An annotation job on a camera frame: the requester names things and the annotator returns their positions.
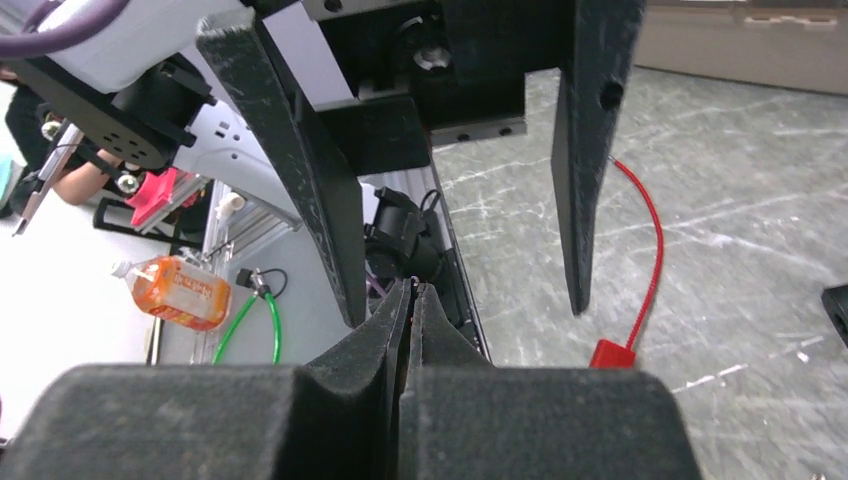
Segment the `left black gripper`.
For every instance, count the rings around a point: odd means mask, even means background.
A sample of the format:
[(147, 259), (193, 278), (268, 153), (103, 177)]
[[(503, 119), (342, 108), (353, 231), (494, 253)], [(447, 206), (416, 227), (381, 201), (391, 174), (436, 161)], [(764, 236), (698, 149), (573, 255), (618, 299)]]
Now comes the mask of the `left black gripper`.
[(643, 1), (308, 1), (353, 102), (319, 116), (256, 11), (211, 14), (195, 45), (309, 229), (344, 322), (365, 319), (354, 175), (434, 147), (526, 132), (525, 77), (560, 61), (551, 171), (571, 311), (590, 304), (596, 211)]

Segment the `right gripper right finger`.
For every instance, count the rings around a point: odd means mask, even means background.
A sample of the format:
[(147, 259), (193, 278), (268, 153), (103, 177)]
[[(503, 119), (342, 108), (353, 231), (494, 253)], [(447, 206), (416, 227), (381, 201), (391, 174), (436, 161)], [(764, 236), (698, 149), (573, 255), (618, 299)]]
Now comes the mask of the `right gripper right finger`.
[(402, 479), (697, 479), (681, 412), (632, 369), (499, 368), (419, 286), (399, 401)]

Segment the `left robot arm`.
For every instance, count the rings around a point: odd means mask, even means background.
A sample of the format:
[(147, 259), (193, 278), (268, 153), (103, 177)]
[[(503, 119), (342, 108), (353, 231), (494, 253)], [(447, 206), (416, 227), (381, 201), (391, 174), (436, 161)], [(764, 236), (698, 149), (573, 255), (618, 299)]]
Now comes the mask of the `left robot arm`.
[(308, 228), (332, 298), (365, 318), (358, 178), (516, 133), (525, 77), (560, 72), (551, 167), (571, 308), (590, 302), (596, 208), (642, 1), (308, 1), (352, 99), (310, 104), (265, 20), (284, 1), (50, 1), (1, 58), (97, 146), (218, 180)]

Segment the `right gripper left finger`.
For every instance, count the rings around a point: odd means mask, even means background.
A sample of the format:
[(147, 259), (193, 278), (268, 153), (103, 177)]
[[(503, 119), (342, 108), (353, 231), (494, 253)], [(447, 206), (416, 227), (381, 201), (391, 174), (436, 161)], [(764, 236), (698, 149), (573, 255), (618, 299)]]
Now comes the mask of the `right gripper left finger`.
[(307, 364), (92, 364), (42, 395), (5, 479), (388, 479), (412, 283)]

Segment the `silver key bunch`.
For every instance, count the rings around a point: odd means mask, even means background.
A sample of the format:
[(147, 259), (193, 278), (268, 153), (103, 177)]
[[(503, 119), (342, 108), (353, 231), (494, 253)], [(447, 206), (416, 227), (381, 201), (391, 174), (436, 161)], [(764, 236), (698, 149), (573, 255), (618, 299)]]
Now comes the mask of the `silver key bunch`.
[(410, 296), (409, 314), (408, 314), (408, 318), (409, 318), (410, 323), (414, 322), (415, 305), (416, 305), (416, 302), (417, 302), (417, 299), (418, 299), (418, 296), (419, 296), (420, 284), (421, 284), (421, 280), (418, 276), (413, 275), (413, 276), (410, 277), (411, 296)]

